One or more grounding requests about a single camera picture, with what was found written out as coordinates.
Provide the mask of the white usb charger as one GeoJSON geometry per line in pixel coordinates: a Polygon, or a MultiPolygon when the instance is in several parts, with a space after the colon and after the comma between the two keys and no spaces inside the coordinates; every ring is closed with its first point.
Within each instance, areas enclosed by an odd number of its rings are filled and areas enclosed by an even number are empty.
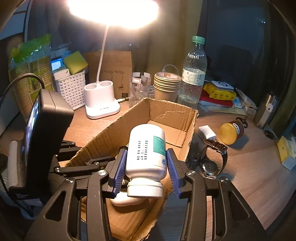
{"type": "Polygon", "coordinates": [[[202,140],[214,140],[216,138],[216,134],[208,125],[198,127],[197,134],[202,140]]]}

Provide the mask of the yellow lid brown jar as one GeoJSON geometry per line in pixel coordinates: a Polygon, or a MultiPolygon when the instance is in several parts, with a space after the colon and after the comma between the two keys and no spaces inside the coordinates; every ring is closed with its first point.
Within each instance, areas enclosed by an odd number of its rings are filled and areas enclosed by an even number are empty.
{"type": "Polygon", "coordinates": [[[228,123],[224,123],[220,127],[219,138],[224,144],[232,145],[244,135],[244,124],[241,120],[236,119],[228,123]]]}

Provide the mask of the white woven basket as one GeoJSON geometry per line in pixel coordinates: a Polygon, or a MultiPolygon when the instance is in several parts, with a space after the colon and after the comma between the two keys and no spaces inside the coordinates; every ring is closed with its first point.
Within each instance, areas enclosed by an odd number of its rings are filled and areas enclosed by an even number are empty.
{"type": "Polygon", "coordinates": [[[54,71],[54,79],[57,92],[74,110],[85,105],[85,70],[71,75],[69,69],[58,69],[54,71]]]}

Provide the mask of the yellow wipes pack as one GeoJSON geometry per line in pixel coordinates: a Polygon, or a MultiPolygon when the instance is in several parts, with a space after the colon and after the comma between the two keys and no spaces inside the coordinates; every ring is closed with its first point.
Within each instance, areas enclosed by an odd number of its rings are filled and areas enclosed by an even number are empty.
{"type": "Polygon", "coordinates": [[[234,91],[221,90],[215,87],[211,83],[204,85],[203,89],[208,93],[209,97],[217,100],[229,100],[236,99],[236,93],[234,91]]]}

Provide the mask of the steel thermos cup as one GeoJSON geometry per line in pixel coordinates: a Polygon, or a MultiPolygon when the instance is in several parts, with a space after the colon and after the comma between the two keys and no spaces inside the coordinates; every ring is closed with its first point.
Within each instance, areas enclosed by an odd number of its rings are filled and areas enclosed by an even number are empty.
{"type": "Polygon", "coordinates": [[[260,102],[259,108],[253,119],[254,124],[263,129],[274,116],[275,111],[278,109],[279,100],[274,94],[266,94],[260,102]]]}

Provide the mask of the yellow green sponge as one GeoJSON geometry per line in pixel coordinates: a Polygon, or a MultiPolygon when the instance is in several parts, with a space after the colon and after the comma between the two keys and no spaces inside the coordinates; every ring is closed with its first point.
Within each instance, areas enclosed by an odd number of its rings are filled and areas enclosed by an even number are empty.
{"type": "Polygon", "coordinates": [[[63,61],[71,75],[79,73],[88,66],[87,61],[79,51],[68,55],[63,61]]]}

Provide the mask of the brown lamp carton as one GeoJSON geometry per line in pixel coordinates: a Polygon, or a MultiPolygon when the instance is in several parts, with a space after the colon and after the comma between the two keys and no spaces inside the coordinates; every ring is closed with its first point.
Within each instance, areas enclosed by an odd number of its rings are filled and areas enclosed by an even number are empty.
{"type": "MultiPolygon", "coordinates": [[[[97,77],[100,52],[88,52],[84,54],[84,57],[88,63],[89,82],[94,83],[97,77]]],[[[116,99],[129,96],[131,75],[132,53],[130,51],[104,52],[99,80],[113,82],[116,99]]]]}

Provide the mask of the phone on left gripper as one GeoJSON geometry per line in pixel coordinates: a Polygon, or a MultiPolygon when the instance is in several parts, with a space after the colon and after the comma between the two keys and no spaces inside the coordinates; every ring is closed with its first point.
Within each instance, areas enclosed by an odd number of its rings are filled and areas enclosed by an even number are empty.
{"type": "Polygon", "coordinates": [[[53,156],[58,154],[73,116],[73,108],[59,93],[40,90],[23,139],[10,143],[7,189],[13,198],[42,198],[53,156]]]}

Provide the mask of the white pill bottle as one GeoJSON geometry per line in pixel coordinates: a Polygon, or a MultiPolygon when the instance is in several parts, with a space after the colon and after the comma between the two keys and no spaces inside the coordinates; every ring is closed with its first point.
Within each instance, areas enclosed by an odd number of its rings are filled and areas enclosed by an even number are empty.
{"type": "Polygon", "coordinates": [[[130,132],[125,173],[130,181],[127,195],[137,198],[162,198],[161,183],[167,175],[166,139],[163,129],[142,124],[130,132]]]}

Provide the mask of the red book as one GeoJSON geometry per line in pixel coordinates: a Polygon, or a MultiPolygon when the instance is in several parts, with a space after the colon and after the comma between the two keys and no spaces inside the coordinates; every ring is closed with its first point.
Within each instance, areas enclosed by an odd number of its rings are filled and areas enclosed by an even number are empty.
{"type": "Polygon", "coordinates": [[[201,92],[199,104],[205,105],[205,106],[223,106],[228,108],[233,107],[233,102],[231,100],[213,99],[209,96],[209,94],[205,90],[202,90],[201,92]]]}

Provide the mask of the black handled scissors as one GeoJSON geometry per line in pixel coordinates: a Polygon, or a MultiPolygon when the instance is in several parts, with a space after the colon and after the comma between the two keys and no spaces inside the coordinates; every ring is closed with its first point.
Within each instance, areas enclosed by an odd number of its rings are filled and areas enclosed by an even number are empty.
{"type": "Polygon", "coordinates": [[[244,118],[237,117],[236,120],[240,121],[244,128],[248,128],[247,116],[245,116],[244,118]]]}

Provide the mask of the clear plastic water bottle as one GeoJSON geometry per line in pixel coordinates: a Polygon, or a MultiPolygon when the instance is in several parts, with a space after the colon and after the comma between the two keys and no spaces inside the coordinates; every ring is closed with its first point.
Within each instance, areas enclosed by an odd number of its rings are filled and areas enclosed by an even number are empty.
{"type": "Polygon", "coordinates": [[[206,76],[207,57],[204,51],[205,39],[193,36],[192,42],[193,48],[184,61],[178,103],[196,109],[206,76]]]}

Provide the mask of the white round-logo device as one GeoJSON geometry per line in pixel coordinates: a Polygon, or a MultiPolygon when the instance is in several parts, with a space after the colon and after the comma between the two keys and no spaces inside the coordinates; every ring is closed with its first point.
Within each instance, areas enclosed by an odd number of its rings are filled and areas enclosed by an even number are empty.
{"type": "Polygon", "coordinates": [[[226,91],[233,91],[234,87],[232,87],[230,84],[223,82],[223,81],[211,81],[213,86],[220,90],[226,90],[226,91]]]}

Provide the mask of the stack of paper cups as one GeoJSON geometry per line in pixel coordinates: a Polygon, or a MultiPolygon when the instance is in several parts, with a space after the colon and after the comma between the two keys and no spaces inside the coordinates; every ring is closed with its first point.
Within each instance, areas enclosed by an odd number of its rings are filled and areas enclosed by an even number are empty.
{"type": "Polygon", "coordinates": [[[176,102],[182,77],[166,72],[154,75],[154,97],[159,100],[176,102]]]}

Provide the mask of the brown cardboard box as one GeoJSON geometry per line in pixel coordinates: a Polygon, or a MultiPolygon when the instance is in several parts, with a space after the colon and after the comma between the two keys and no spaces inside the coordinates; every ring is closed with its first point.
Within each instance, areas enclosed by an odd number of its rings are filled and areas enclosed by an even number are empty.
{"type": "Polygon", "coordinates": [[[117,207],[107,201],[114,238],[143,240],[148,236],[172,191],[166,150],[171,148],[179,160],[186,160],[197,117],[197,110],[185,105],[145,98],[71,158],[68,166],[82,166],[93,158],[115,156],[120,147],[128,147],[128,193],[140,203],[117,207]]]}

